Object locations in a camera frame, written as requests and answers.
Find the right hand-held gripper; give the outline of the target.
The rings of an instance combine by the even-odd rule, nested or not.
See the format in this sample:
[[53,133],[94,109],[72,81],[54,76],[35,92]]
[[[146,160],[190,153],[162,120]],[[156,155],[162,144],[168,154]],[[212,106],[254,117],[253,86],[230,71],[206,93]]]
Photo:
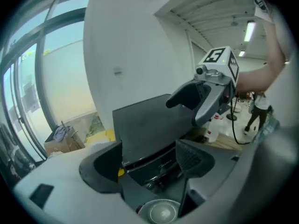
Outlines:
[[195,109],[192,125],[200,127],[232,101],[238,77],[239,65],[231,48],[211,49],[198,63],[194,80],[174,91],[166,101],[166,107],[183,105]]

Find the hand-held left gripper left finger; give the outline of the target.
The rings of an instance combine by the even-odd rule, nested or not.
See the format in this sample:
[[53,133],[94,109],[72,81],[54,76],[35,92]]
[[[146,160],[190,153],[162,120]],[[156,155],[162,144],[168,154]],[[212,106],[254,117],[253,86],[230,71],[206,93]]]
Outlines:
[[38,221],[137,221],[118,183],[119,142],[48,159],[19,181],[13,193]]

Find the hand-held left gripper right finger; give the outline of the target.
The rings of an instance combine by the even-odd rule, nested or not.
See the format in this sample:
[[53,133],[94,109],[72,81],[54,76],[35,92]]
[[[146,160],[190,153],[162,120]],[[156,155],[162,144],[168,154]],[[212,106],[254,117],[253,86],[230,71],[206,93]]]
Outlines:
[[280,128],[241,152],[176,141],[186,178],[180,218],[262,218],[282,205],[297,170],[297,128]]

